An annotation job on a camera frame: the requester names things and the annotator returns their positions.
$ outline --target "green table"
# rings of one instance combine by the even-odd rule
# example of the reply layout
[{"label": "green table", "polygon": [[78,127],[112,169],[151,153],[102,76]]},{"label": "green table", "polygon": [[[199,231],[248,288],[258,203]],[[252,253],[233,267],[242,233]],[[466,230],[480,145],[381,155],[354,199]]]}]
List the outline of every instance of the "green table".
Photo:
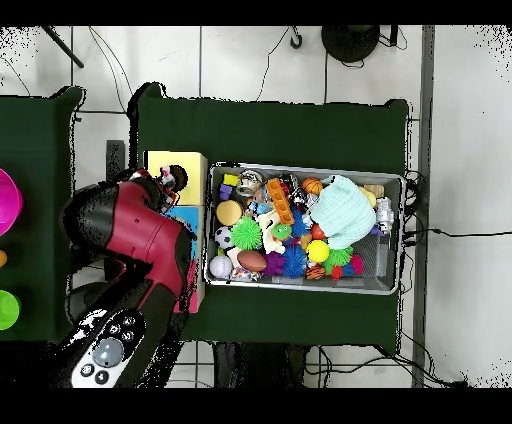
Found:
[{"label": "green table", "polygon": [[[139,165],[144,151],[172,150],[201,152],[210,163],[405,172],[404,100],[367,106],[169,99],[159,84],[147,84],[131,105],[130,162]],[[398,292],[371,296],[207,286],[183,339],[379,345],[394,354]]]},{"label": "green table", "polygon": [[0,168],[23,196],[19,218],[0,237],[8,256],[0,289],[18,296],[22,310],[13,327],[0,331],[0,341],[59,340],[70,329],[68,244],[58,217],[71,194],[70,124],[82,94],[69,87],[51,98],[0,96]]}]

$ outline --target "green spiky ball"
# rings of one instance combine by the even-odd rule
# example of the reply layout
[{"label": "green spiky ball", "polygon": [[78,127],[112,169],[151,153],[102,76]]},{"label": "green spiky ball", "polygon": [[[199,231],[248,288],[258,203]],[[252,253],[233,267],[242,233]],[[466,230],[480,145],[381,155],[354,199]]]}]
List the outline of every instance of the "green spiky ball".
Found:
[{"label": "green spiky ball", "polygon": [[231,239],[236,247],[242,250],[253,250],[261,247],[261,228],[247,216],[243,216],[231,229]]},{"label": "green spiky ball", "polygon": [[329,256],[327,259],[322,263],[322,266],[325,269],[325,273],[327,275],[330,275],[332,272],[332,267],[334,265],[343,266],[350,262],[350,259],[352,259],[352,252],[354,249],[352,246],[349,246],[342,250],[335,250],[335,249],[329,249]]}]

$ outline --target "gray plastic bin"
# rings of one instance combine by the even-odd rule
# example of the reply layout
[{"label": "gray plastic bin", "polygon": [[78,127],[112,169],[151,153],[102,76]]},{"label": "gray plastic bin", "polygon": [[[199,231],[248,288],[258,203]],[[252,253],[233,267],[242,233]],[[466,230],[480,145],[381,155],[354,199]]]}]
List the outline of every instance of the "gray plastic bin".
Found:
[{"label": "gray plastic bin", "polygon": [[[260,172],[265,178],[277,177],[282,173],[293,173],[302,182],[307,177],[326,178],[329,175],[343,175],[358,185],[380,184],[384,186],[384,195],[392,202],[395,222],[390,235],[367,235],[354,243],[354,251],[364,260],[364,272],[361,276],[342,277],[333,281],[330,276],[320,280],[306,278],[290,279],[286,277],[266,277],[258,281],[245,283],[219,280],[208,270],[208,263],[216,255],[217,245],[213,239],[215,231],[221,226],[215,217],[215,207],[219,204],[218,187],[223,174],[238,175],[245,169]],[[400,175],[376,174],[370,172],[340,171],[315,168],[293,168],[286,166],[269,166],[254,164],[216,163],[210,167],[207,190],[211,194],[210,203],[206,205],[204,277],[209,284],[232,285],[242,287],[265,287],[272,289],[349,292],[374,295],[389,295],[399,287],[400,256],[404,226],[404,204],[406,185]]]}]

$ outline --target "yellow cube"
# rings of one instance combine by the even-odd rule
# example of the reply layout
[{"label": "yellow cube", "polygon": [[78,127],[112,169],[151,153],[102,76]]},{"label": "yellow cube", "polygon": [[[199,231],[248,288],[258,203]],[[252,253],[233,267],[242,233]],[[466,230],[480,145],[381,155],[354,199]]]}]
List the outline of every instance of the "yellow cube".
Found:
[{"label": "yellow cube", "polygon": [[237,183],[238,183],[238,176],[224,174],[224,184],[225,185],[230,185],[230,186],[236,187]]},{"label": "yellow cube", "polygon": [[148,151],[145,166],[153,177],[160,176],[160,167],[180,165],[187,172],[187,186],[179,192],[181,206],[204,206],[208,161],[197,152]]}]

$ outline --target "green bowl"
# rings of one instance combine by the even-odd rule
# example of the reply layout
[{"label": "green bowl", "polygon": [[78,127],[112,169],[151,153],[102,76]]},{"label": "green bowl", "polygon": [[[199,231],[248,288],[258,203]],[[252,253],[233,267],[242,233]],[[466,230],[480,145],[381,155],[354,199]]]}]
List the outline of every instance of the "green bowl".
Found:
[{"label": "green bowl", "polygon": [[0,290],[0,330],[12,327],[20,316],[21,303],[13,294]]}]

